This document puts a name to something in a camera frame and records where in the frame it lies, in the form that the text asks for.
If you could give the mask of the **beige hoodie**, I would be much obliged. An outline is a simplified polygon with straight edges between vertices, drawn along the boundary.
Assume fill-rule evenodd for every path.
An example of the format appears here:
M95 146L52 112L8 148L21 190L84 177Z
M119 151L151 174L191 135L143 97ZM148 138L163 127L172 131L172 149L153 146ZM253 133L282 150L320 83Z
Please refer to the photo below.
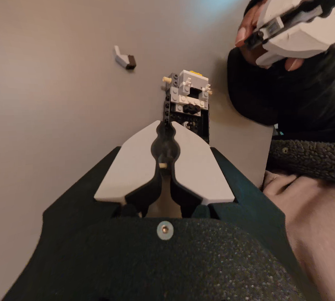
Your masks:
M263 193L285 214L291 249L323 300L335 300L335 185L266 171Z

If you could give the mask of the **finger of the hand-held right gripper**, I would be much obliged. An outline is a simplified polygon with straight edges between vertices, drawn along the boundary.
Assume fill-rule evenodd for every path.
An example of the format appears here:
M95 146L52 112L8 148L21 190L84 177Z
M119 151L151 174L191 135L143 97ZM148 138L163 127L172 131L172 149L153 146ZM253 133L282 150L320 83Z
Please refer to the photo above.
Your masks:
M283 58L307 59L325 52L335 43L335 14L301 22L270 38L263 48L267 51L256 60L259 66L269 66Z
M327 19L334 10L334 0L268 0L258 19L258 28L268 28L277 21L277 28L290 28L298 23Z

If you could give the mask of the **small light grey brick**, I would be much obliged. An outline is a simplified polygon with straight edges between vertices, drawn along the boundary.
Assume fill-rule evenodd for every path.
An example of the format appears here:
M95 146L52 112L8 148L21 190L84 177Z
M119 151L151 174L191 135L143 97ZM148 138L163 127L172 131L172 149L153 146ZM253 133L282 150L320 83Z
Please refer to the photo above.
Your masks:
M128 55L122 55L120 52L120 49L117 45L114 46L114 52L115 52L115 60L116 62L122 66L124 69L127 68L129 62Z

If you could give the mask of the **dark fleece jacket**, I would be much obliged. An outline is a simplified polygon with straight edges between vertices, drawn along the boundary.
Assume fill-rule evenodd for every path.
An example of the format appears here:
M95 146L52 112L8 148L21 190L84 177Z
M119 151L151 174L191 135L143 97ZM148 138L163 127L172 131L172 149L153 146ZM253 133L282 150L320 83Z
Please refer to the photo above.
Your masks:
M300 140L272 140L266 170L335 181L335 144Z

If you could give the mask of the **person's right hand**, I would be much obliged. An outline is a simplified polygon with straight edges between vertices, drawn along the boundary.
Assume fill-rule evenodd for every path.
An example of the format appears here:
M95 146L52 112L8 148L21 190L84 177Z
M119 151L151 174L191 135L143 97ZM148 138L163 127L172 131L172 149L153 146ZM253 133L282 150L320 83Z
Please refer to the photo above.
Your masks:
M252 61L250 50L244 45L244 40L248 38L257 26L259 16L264 9L264 5L268 0L262 0L253 6L244 16L235 40L235 47L239 48L244 59L251 65L257 66L256 62Z

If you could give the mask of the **small grey bracket piece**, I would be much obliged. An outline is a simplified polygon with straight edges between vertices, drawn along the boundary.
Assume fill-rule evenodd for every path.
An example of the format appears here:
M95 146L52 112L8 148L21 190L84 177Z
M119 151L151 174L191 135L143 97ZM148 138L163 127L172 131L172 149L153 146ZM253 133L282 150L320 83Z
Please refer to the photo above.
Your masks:
M262 34L262 38L269 39L277 34L280 30L284 28L284 23L280 16L270 20L266 24L264 24L260 29L259 32Z

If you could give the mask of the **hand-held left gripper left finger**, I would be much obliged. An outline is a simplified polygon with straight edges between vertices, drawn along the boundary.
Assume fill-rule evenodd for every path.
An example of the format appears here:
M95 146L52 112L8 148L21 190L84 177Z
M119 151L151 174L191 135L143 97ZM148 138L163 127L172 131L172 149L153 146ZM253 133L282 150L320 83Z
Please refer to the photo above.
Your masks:
M94 194L96 201L133 205L143 217L147 215L161 195L160 167L152 152L160 124L154 121L120 147Z

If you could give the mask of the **grey desk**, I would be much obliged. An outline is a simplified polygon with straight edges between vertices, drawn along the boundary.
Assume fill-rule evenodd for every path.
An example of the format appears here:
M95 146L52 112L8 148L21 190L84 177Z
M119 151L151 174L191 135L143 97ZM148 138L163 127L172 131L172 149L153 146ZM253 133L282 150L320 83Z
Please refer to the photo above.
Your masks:
M260 186L271 129L240 116L226 59L250 0L1 0L1 298L42 214L115 146L161 118L163 76L209 78L210 144ZM133 55L129 71L114 46Z

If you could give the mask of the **toy brick car chassis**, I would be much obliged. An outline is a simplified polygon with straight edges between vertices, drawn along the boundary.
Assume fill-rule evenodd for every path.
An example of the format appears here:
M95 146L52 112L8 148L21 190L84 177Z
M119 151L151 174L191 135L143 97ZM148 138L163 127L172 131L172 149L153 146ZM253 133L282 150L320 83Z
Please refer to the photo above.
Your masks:
M196 134L209 144L209 79L194 71L182 70L162 78L162 111L158 125L158 142L153 151L163 175L171 172L177 156L172 122Z

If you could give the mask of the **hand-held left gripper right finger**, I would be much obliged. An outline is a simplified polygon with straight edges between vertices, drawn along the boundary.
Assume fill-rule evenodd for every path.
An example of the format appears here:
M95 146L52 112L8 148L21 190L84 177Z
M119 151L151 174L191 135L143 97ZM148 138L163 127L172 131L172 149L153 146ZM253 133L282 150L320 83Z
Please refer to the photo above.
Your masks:
M177 156L172 163L171 197L190 218L199 205L234 202L235 196L208 143L177 122L172 122Z

